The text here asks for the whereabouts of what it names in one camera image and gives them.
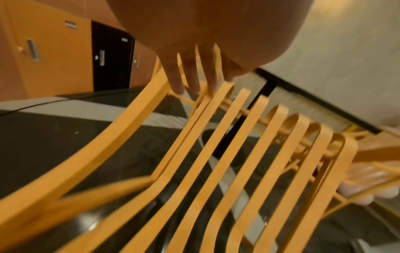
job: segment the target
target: black cabinet door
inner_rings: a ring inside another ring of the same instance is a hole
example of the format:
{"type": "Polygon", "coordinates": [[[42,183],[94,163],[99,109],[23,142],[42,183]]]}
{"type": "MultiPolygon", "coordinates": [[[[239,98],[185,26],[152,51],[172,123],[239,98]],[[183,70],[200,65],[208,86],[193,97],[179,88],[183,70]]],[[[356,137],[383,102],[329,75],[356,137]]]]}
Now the black cabinet door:
{"type": "Polygon", "coordinates": [[[134,43],[127,32],[92,21],[94,91],[129,88],[134,43]]]}

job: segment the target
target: orange locker door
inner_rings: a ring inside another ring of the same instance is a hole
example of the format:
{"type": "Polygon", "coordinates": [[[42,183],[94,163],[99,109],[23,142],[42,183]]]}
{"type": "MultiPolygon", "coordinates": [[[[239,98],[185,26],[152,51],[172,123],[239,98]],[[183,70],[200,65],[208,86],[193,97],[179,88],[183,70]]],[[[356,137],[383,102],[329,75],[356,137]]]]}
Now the orange locker door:
{"type": "Polygon", "coordinates": [[[31,0],[5,0],[29,97],[93,91],[90,20],[31,0]]]}

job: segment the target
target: black trim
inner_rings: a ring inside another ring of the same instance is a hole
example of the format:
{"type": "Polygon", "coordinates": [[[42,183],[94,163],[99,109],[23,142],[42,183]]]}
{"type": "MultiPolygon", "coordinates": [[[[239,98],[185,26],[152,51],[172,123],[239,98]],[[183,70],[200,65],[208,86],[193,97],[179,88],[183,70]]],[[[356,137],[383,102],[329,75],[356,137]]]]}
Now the black trim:
{"type": "Polygon", "coordinates": [[[372,124],[365,122],[357,117],[355,117],[354,115],[351,115],[350,113],[347,113],[339,108],[337,108],[336,106],[314,96],[311,93],[308,93],[307,91],[300,89],[299,87],[294,86],[293,84],[275,76],[274,74],[271,74],[270,72],[262,69],[262,68],[256,68],[254,70],[254,72],[264,78],[265,80],[268,81],[267,84],[269,84],[270,81],[273,81],[276,84],[276,87],[280,87],[288,92],[291,93],[296,93],[299,94],[303,97],[305,97],[306,99],[309,99],[310,101],[313,101],[314,103],[322,106],[323,108],[326,108],[330,111],[332,111],[333,113],[341,116],[342,118],[355,123],[356,125],[359,125],[360,127],[364,128],[365,130],[368,130],[374,134],[378,134],[381,132],[380,129],[378,129],[377,127],[373,126],[372,124]]]}

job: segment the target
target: black cable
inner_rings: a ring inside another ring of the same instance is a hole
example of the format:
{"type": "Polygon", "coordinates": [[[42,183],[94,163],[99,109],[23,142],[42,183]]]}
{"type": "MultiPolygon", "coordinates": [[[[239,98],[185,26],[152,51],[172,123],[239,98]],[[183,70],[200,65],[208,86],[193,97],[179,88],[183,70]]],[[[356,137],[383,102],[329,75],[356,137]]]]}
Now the black cable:
{"type": "Polygon", "coordinates": [[[88,98],[96,98],[96,97],[102,97],[102,96],[108,96],[108,95],[114,95],[114,94],[121,94],[121,93],[138,92],[139,90],[142,90],[142,89],[143,88],[134,88],[134,89],[129,89],[129,90],[120,90],[120,91],[117,91],[117,92],[114,91],[112,93],[91,94],[89,96],[74,97],[74,98],[67,98],[67,99],[63,99],[63,100],[45,102],[45,103],[40,103],[40,104],[35,104],[35,105],[22,107],[22,108],[19,108],[19,109],[16,109],[16,110],[7,111],[5,113],[0,114],[0,117],[6,116],[6,115],[11,114],[11,113],[16,113],[16,112],[24,110],[24,109],[32,108],[32,107],[35,107],[35,106],[40,106],[40,105],[47,105],[47,104],[58,103],[58,102],[65,102],[65,101],[70,101],[70,100],[82,100],[82,99],[88,99],[88,98]]]}

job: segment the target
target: skin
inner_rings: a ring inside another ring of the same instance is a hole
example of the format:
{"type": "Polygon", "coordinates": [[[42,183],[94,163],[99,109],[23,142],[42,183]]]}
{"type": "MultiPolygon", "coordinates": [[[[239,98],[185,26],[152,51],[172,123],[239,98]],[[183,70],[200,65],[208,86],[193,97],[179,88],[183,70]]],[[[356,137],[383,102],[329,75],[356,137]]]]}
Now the skin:
{"type": "Polygon", "coordinates": [[[177,54],[190,91],[200,85],[197,46],[209,90],[217,75],[213,47],[221,49],[224,79],[242,75],[281,56],[300,30],[313,0],[107,0],[123,27],[155,51],[172,90],[184,87],[177,54]]]}

